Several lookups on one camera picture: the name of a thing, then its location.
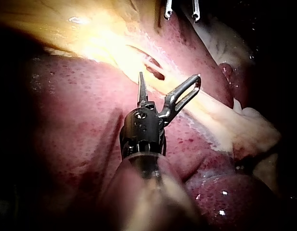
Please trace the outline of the right arm instrument jaw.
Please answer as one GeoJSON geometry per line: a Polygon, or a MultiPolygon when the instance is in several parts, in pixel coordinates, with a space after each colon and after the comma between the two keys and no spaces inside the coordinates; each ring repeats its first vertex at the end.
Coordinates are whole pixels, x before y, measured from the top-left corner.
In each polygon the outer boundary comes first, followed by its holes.
{"type": "Polygon", "coordinates": [[[172,0],[165,1],[165,10],[164,10],[164,18],[169,20],[172,15],[172,0]]]}
{"type": "Polygon", "coordinates": [[[193,4],[193,14],[192,19],[195,23],[197,23],[200,19],[200,7],[199,7],[199,0],[192,0],[193,4]]]}

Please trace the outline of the left arm instrument jaw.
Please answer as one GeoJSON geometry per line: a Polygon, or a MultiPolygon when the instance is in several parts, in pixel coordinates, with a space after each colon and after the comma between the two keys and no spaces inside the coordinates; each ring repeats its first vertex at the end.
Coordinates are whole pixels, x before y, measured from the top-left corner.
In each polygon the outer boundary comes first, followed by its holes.
{"type": "Polygon", "coordinates": [[[137,106],[143,107],[145,103],[148,102],[148,92],[144,79],[143,72],[139,72],[138,77],[138,98],[137,98],[137,106]]]}
{"type": "Polygon", "coordinates": [[[199,93],[200,88],[200,74],[190,76],[165,96],[163,109],[158,113],[159,118],[163,121],[172,121],[183,107],[199,93]]]}

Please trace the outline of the left arm instrument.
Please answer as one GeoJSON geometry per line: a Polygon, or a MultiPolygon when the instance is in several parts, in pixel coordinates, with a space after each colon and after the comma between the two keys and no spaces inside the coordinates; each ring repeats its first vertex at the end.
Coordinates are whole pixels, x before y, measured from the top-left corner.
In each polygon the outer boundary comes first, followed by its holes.
{"type": "Polygon", "coordinates": [[[142,103],[126,115],[119,141],[123,159],[139,152],[166,155],[164,122],[154,102],[142,103]]]}

